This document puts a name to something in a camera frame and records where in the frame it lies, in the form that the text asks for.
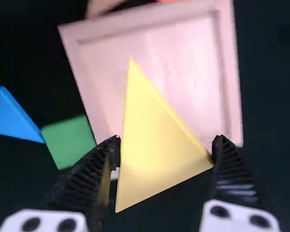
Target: tangram piece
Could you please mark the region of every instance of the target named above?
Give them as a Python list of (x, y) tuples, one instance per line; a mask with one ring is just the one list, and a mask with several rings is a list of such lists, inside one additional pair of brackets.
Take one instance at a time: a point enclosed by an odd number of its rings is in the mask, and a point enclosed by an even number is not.
[(44, 143), (39, 128), (5, 87), (0, 87), (0, 134)]
[(201, 142), (133, 61), (120, 151), (116, 212), (213, 167)]
[(47, 125), (41, 132), (59, 170), (71, 167), (96, 146), (85, 115)]

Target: triangular block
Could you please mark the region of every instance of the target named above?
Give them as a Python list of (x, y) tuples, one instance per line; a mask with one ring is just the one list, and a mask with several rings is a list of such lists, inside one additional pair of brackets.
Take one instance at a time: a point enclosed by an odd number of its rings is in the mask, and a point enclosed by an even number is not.
[(130, 61), (115, 211), (212, 167), (201, 142)]
[(0, 87), (0, 134), (44, 143), (39, 128), (5, 87)]

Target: pink wooden board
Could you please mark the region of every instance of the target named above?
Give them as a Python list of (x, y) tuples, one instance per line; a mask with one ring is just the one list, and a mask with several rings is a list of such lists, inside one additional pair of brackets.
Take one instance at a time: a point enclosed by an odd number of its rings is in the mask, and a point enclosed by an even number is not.
[(59, 30), (97, 143), (122, 134), (132, 58), (209, 151), (217, 134), (242, 145), (229, 0), (154, 4)]

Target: raised wooden edge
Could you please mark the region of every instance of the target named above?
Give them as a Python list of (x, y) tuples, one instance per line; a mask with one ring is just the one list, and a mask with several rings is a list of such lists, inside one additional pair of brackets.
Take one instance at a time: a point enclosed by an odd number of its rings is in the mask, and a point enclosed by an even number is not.
[[(196, 15), (213, 13), (218, 20), (218, 33), (220, 35), (220, 46), (222, 56), (222, 67), (226, 83), (221, 87), (225, 95), (224, 107), (225, 122), (229, 129), (228, 137), (238, 146), (243, 145), (243, 125), (242, 111), (240, 99), (240, 85), (238, 77), (237, 64), (237, 46), (234, 24), (234, 14), (232, 0), (196, 0), (189, 2), (175, 2), (165, 4), (149, 4), (132, 8), (109, 16), (89, 19), (61, 25), (58, 27), (61, 40), (64, 44), (67, 56), (72, 67), (73, 74), (76, 80), (86, 80), (86, 69), (83, 66), (82, 59), (79, 54), (79, 46), (82, 43), (87, 43), (92, 40), (97, 40), (101, 37), (109, 37), (123, 31), (131, 31), (143, 27), (152, 27), (170, 23), (172, 21), (184, 20), (195, 17)], [(87, 96), (94, 94), (87, 92), (87, 88), (78, 85), (84, 105), (90, 105), (90, 98)], [(90, 122), (92, 128), (97, 128), (98, 125), (104, 125), (108, 128), (105, 119), (96, 118), (94, 122)]]

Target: screw hole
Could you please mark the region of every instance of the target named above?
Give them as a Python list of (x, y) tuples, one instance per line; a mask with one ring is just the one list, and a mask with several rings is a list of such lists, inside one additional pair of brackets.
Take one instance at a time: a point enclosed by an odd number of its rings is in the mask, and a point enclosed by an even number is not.
[(66, 219), (59, 224), (57, 231), (58, 232), (73, 232), (75, 230), (75, 227), (76, 227), (76, 222), (74, 219)]
[(39, 227), (40, 222), (41, 220), (38, 217), (30, 218), (23, 224), (22, 231), (24, 232), (35, 231)]
[(270, 228), (271, 227), (269, 221), (266, 218), (259, 216), (259, 215), (251, 216), (250, 223), (255, 225), (255, 226), (261, 227), (261, 228)]
[(230, 218), (229, 212), (221, 206), (214, 206), (213, 208), (211, 208), (211, 214), (220, 218)]

